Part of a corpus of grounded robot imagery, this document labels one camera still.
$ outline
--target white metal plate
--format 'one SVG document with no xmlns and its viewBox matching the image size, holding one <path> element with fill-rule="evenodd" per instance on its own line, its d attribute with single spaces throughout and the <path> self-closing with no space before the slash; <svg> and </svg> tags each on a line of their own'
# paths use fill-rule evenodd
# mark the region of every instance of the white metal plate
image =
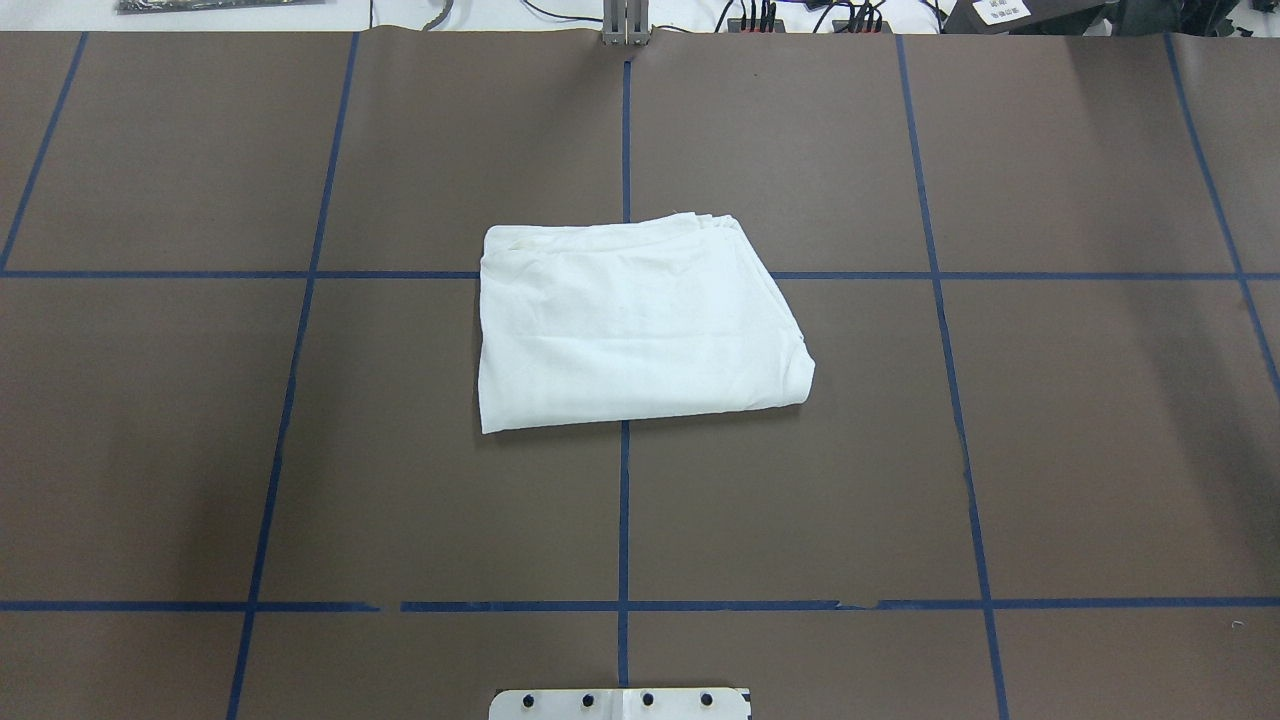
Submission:
<svg viewBox="0 0 1280 720">
<path fill-rule="evenodd" d="M 750 697 L 733 688 L 503 691 L 489 720 L 750 720 Z"/>
</svg>

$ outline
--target black cable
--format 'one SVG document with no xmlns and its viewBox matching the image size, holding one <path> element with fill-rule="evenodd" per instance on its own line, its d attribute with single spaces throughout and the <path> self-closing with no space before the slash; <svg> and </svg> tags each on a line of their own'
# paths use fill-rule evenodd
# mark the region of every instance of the black cable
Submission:
<svg viewBox="0 0 1280 720">
<path fill-rule="evenodd" d="M 1207 17 L 1207 18 L 1204 18 L 1204 32 L 1202 32 L 1202 33 L 1201 33 L 1201 35 L 1203 35 L 1204 37 L 1208 37 L 1208 36 L 1210 36 L 1210 35 L 1208 35 L 1208 32 L 1210 32 L 1210 28 L 1212 28 L 1212 27 L 1213 27 L 1213 15 L 1216 15 L 1216 14 L 1217 14 L 1217 8 L 1219 8 L 1219 5 L 1220 5 L 1221 3 L 1222 3 L 1222 0 L 1213 0 L 1213 9 L 1212 9 L 1212 10 L 1210 10 L 1210 12 L 1208 12 L 1208 17 Z"/>
<path fill-rule="evenodd" d="M 549 17 L 549 18 L 557 18 L 557 19 L 561 19 L 561 20 L 581 20 L 584 23 L 603 23 L 604 22 L 604 18 L 588 18 L 588 17 L 584 17 L 584 15 L 562 15 L 559 13 L 553 13 L 550 10 L 544 10 L 544 9 L 539 8 L 538 5 L 534 5 L 530 0 L 520 0 L 520 1 L 524 3 L 525 6 L 527 6 L 530 10 L 534 10 L 535 13 L 541 13 L 541 14 Z"/>
<path fill-rule="evenodd" d="M 827 19 L 827 15 L 829 15 L 831 12 L 835 10 L 837 5 L 852 6 L 852 3 L 842 3 L 841 0 L 835 0 L 831 5 L 827 5 L 827 9 L 823 10 L 822 15 L 818 17 L 818 24 L 813 26 L 813 32 L 818 32 L 822 28 L 822 22 Z"/>
<path fill-rule="evenodd" d="M 443 24 L 444 20 L 449 18 L 449 13 L 452 12 L 453 12 L 453 0 L 444 0 L 444 9 L 440 10 L 439 15 L 435 15 L 435 19 L 422 26 L 422 32 L 440 27 L 440 24 Z"/>
<path fill-rule="evenodd" d="M 746 17 L 746 1 L 745 0 L 737 0 L 737 4 L 742 6 L 742 17 L 745 18 Z M 721 26 L 724 24 L 724 18 L 728 17 L 728 9 L 732 8 L 732 6 L 733 6 L 733 0 L 728 0 L 728 3 L 724 3 L 724 9 L 721 10 L 721 19 L 716 20 L 716 29 L 713 29 L 712 32 L 719 32 Z"/>
<path fill-rule="evenodd" d="M 920 3 L 924 3 L 925 8 L 933 10 L 933 19 L 938 20 L 938 35 L 942 35 L 942 20 L 947 19 L 947 14 L 942 12 L 938 0 L 933 0 L 933 3 L 929 3 L 929 0 L 920 0 Z"/>
</svg>

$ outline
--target metal bracket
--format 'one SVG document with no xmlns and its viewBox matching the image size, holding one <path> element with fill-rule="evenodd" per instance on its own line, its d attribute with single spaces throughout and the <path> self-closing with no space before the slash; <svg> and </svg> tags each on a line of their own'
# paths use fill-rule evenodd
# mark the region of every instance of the metal bracket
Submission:
<svg viewBox="0 0 1280 720">
<path fill-rule="evenodd" d="M 649 0 L 604 0 L 605 45 L 649 45 Z"/>
<path fill-rule="evenodd" d="M 751 720 L 750 698 L 735 688 L 504 691 L 489 720 Z"/>
</svg>

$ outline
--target electrical wire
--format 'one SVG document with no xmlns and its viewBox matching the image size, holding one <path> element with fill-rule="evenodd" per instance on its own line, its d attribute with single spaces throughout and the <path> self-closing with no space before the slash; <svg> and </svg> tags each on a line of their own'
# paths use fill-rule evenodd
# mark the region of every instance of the electrical wire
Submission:
<svg viewBox="0 0 1280 720">
<path fill-rule="evenodd" d="M 544 9 L 539 8 L 538 5 L 534 5 L 530 0 L 520 0 L 520 1 L 524 3 L 525 6 L 529 8 L 530 10 L 534 10 L 535 13 L 541 13 L 541 14 L 549 17 L 549 18 L 556 18 L 556 19 L 561 19 L 561 20 L 581 20 L 584 23 L 603 23 L 604 22 L 604 18 L 588 18 L 588 17 L 584 17 L 584 15 L 562 15 L 559 13 L 553 13 L 550 10 L 544 10 Z"/>
<path fill-rule="evenodd" d="M 823 20 L 826 20 L 827 15 L 829 15 L 831 12 L 835 10 L 840 5 L 849 5 L 850 8 L 852 8 L 854 4 L 852 3 L 845 3 L 844 0 L 835 0 L 831 5 L 827 5 L 827 9 L 823 10 L 822 15 L 818 17 L 818 24 L 813 26 L 813 32 L 818 32 L 819 29 L 822 29 Z"/>
<path fill-rule="evenodd" d="M 737 4 L 742 6 L 742 17 L 746 17 L 746 0 L 737 0 Z M 724 9 L 721 10 L 721 19 L 716 20 L 716 29 L 712 32 L 719 32 L 721 26 L 724 24 L 724 18 L 728 17 L 728 9 L 733 6 L 733 0 L 724 3 Z"/>
<path fill-rule="evenodd" d="M 920 3 L 924 3 L 925 8 L 933 10 L 933 19 L 938 20 L 938 35 L 942 35 L 942 20 L 946 19 L 947 14 L 942 12 L 938 0 L 933 0 L 932 3 L 929 0 L 920 0 Z"/>
<path fill-rule="evenodd" d="M 372 9 L 374 9 L 374 4 L 372 4 L 372 1 L 370 1 L 369 3 L 369 12 L 372 13 Z M 431 22 L 429 22 L 425 26 L 422 26 L 422 32 L 426 32 L 429 29 L 435 29 L 435 28 L 440 27 L 444 23 L 444 20 L 449 19 L 449 13 L 452 13 L 452 12 L 453 12 L 453 0 L 444 0 L 444 9 L 440 10 L 439 15 L 435 15 L 435 19 L 433 19 Z"/>
</svg>

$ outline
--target white towel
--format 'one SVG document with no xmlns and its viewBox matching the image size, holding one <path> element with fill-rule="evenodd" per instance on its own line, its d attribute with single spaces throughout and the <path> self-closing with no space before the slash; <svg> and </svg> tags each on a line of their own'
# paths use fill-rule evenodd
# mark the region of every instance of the white towel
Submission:
<svg viewBox="0 0 1280 720">
<path fill-rule="evenodd" d="M 731 217 L 489 229 L 480 260 L 480 425 L 804 402 L 813 360 Z"/>
</svg>

